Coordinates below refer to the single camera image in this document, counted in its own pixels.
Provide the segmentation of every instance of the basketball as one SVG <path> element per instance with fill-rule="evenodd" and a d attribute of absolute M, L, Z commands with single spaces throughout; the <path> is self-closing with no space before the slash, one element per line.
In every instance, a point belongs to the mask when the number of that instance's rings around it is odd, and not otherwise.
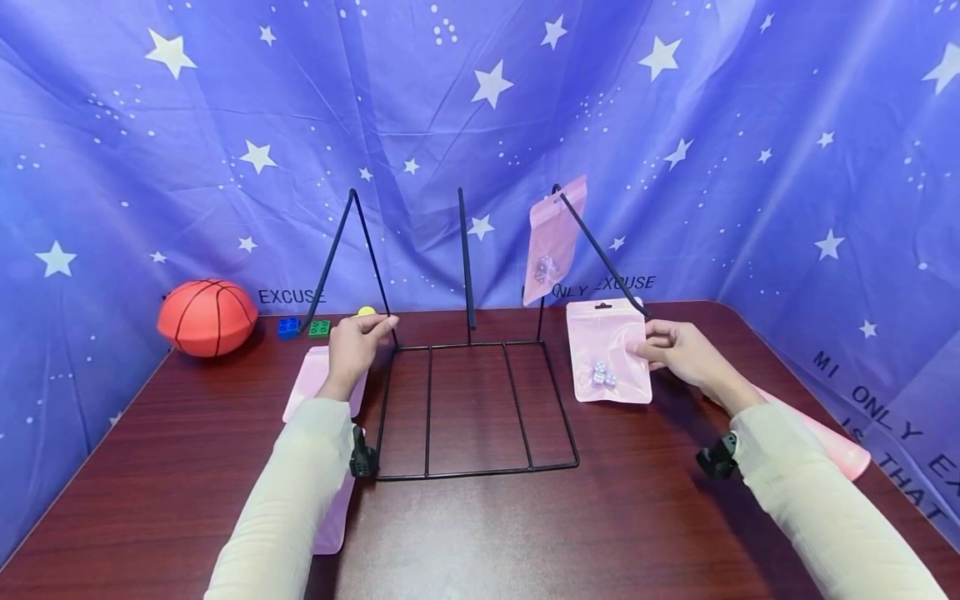
<path fill-rule="evenodd" d="M 181 352 L 220 356 L 250 337 L 256 317 L 256 306 L 243 288 L 224 279 L 199 279 L 164 299 L 156 330 Z"/>

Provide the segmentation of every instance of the wooden table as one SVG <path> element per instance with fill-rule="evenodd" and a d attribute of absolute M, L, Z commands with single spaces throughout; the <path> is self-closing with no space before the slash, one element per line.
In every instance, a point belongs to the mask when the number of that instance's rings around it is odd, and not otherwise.
<path fill-rule="evenodd" d="M 744 322 L 720 304 L 652 306 L 692 321 L 758 386 L 835 426 Z M 478 313 L 475 339 L 529 339 L 536 310 Z M 403 315 L 404 345 L 465 341 L 464 313 Z M 313 563 L 308 598 L 813 598 L 815 587 L 738 481 L 709 481 L 693 455 L 727 424 L 674 379 L 655 376 L 645 407 L 579 404 L 570 389 L 564 310 L 544 337 L 582 464 L 544 473 L 364 484 L 347 544 Z M 0 597 L 200 598 L 220 548 L 266 464 L 280 415 L 316 341 L 282 342 L 261 319 L 234 354 L 170 354 L 0 572 Z M 537 347 L 511 348 L 537 463 L 569 456 Z M 425 352 L 397 356 L 385 472 L 422 472 Z M 360 421 L 375 434 L 385 358 Z M 431 470 L 526 464 L 502 349 L 434 355 Z M 857 485 L 960 597 L 960 561 L 876 467 Z"/>

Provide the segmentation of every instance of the wire stand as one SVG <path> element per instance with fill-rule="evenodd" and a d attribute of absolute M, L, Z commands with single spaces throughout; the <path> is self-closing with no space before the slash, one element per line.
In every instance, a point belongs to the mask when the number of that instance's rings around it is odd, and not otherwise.
<path fill-rule="evenodd" d="M 553 186 L 553 192 L 556 194 L 562 188 L 555 184 Z M 610 260 L 604 254 L 603 250 L 600 248 L 600 245 L 594 239 L 593 235 L 587 229 L 587 225 L 580 218 L 580 215 L 577 214 L 577 211 L 570 204 L 569 200 L 566 198 L 565 194 L 560 195 L 560 200 L 563 200 L 566 204 L 566 207 L 572 213 L 574 219 L 577 221 L 577 225 L 580 226 L 580 229 L 583 230 L 584 234 L 587 236 L 590 244 L 596 250 L 597 254 L 600 255 L 600 258 L 603 260 L 604 265 L 610 271 L 611 275 L 616 280 L 617 285 L 620 290 L 623 291 L 624 295 L 627 297 L 627 300 L 633 305 L 636 310 L 642 313 L 647 318 L 650 318 L 650 311 L 644 306 L 640 305 L 633 298 L 633 295 L 627 290 L 624 285 L 623 278 L 616 271 L 611 264 Z M 390 367 L 387 370 L 386 379 L 384 381 L 384 392 L 383 392 L 383 403 L 380 407 L 380 426 L 376 435 L 376 448 L 379 452 L 379 460 L 382 461 L 383 458 L 383 432 L 386 429 L 387 425 L 387 403 L 390 399 L 390 379 L 393 372 L 393 358 L 398 352 L 411 352 L 411 351 L 425 351 L 427 353 L 427 383 L 426 383 L 426 442 L 424 445 L 423 452 L 423 473 L 411 473 L 411 474 L 401 474 L 401 475 L 376 475 L 377 481 L 417 481 L 425 479 L 452 479 L 458 477 L 479 477 L 484 475 L 504 475 L 510 473 L 532 473 L 532 472 L 542 472 L 548 470 L 558 470 L 563 468 L 576 468 L 580 466 L 580 452 L 577 450 L 576 441 L 573 438 L 573 430 L 570 428 L 570 421 L 566 414 L 566 409 L 564 408 L 564 402 L 560 395 L 560 387 L 557 384 L 557 375 L 553 368 L 553 363 L 550 360 L 550 353 L 547 351 L 546 343 L 543 341 L 542 331 L 543 331 L 543 309 L 545 305 L 545 298 L 540 299 L 540 310 L 538 311 L 537 317 L 537 336 L 532 340 L 520 341 L 520 342 L 474 342 L 473 341 L 473 331 L 476 330 L 476 314 L 475 306 L 473 303 L 473 280 L 470 274 L 470 257 L 469 257 L 469 244 L 467 239 L 467 210 L 464 204 L 464 190 L 459 188 L 457 190 L 457 201 L 460 209 L 460 240 L 463 250 L 463 261 L 464 261 L 464 283 L 465 283 L 465 297 L 467 304 L 467 342 L 465 344 L 444 344 L 444 345 L 435 345 L 435 346 L 402 346 L 399 340 L 396 337 L 396 332 L 393 332 L 394 338 L 394 348 L 393 354 L 390 359 Z M 384 309 L 388 315 L 392 314 L 390 310 L 390 304 L 387 302 L 387 294 L 383 287 L 383 280 L 380 277 L 380 270 L 376 263 L 376 256 L 373 252 L 373 243 L 371 243 L 370 232 L 367 228 L 367 221 L 363 215 L 363 207 L 360 205 L 360 197 L 357 194 L 357 191 L 353 188 L 350 188 L 347 206 L 344 208 L 344 213 L 340 218 L 340 224 L 337 227 L 336 235 L 333 238 L 333 244 L 330 247 L 330 253 L 326 257 L 326 262 L 324 264 L 324 270 L 321 274 L 320 281 L 317 284 L 317 290 L 314 293 L 314 298 L 310 303 L 310 309 L 307 312 L 306 317 L 303 320 L 303 323 L 300 325 L 298 330 L 298 335 L 300 335 L 307 327 L 309 327 L 310 322 L 313 320 L 313 317 L 317 311 L 317 303 L 320 301 L 320 297 L 324 291 L 324 286 L 326 284 L 326 278 L 330 272 L 330 265 L 333 263 L 333 256 L 337 251 L 337 247 L 340 244 L 341 237 L 344 232 L 344 225 L 347 223 L 347 216 L 350 213 L 351 207 L 356 204 L 357 207 L 357 216 L 360 218 L 360 225 L 363 228 L 364 237 L 367 241 L 367 247 L 370 249 L 370 259 L 373 264 L 373 271 L 376 274 L 376 282 L 380 289 L 380 298 L 383 300 Z M 543 361 L 546 364 L 547 371 L 550 373 L 550 382 L 553 385 L 553 396 L 557 399 L 557 405 L 560 407 L 561 415 L 564 418 L 564 429 L 566 430 L 567 440 L 570 444 L 570 451 L 573 456 L 573 460 L 564 462 L 564 463 L 554 463 L 548 465 L 535 465 L 533 460 L 533 455 L 530 452 L 530 443 L 527 436 L 526 426 L 523 423 L 523 412 L 520 408 L 519 396 L 516 393 L 516 382 L 514 380 L 514 368 L 510 363 L 510 353 L 508 352 L 508 347 L 513 346 L 538 346 L 543 353 Z M 470 470 L 470 471 L 451 471 L 451 472 L 431 472 L 430 471 L 430 417 L 431 409 L 433 407 L 433 354 L 435 351 L 442 351 L 450 348 L 485 348 L 485 347 L 500 347 L 503 350 L 503 359 L 505 366 L 507 368 L 507 375 L 510 378 L 510 389 L 514 396 L 514 406 L 516 408 L 516 418 L 520 424 L 520 435 L 523 437 L 523 448 L 526 452 L 527 466 L 518 467 L 518 468 L 491 468 L 491 469 L 481 469 L 481 470 Z"/>

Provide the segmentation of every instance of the human hand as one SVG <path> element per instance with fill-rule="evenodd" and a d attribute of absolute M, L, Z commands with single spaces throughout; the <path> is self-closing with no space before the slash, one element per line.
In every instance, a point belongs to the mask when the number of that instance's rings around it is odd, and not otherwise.
<path fill-rule="evenodd" d="M 330 372 L 317 397 L 349 400 L 360 375 L 373 364 L 377 345 L 393 331 L 398 321 L 397 315 L 366 315 L 347 317 L 333 327 L 330 330 Z"/>
<path fill-rule="evenodd" d="M 647 340 L 627 351 L 649 361 L 650 371 L 666 367 L 727 409 L 731 416 L 763 398 L 692 323 L 653 320 Z"/>

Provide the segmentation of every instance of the long sleeve shirt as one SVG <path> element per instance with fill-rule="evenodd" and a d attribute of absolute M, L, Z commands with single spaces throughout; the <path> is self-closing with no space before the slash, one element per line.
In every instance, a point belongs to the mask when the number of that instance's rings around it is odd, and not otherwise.
<path fill-rule="evenodd" d="M 897 530 L 775 404 L 732 421 L 733 458 L 760 507 L 790 538 L 828 600 L 947 597 Z M 205 600 L 301 600 L 317 526 L 340 489 L 353 447 L 345 402 L 314 398 L 283 428 Z"/>

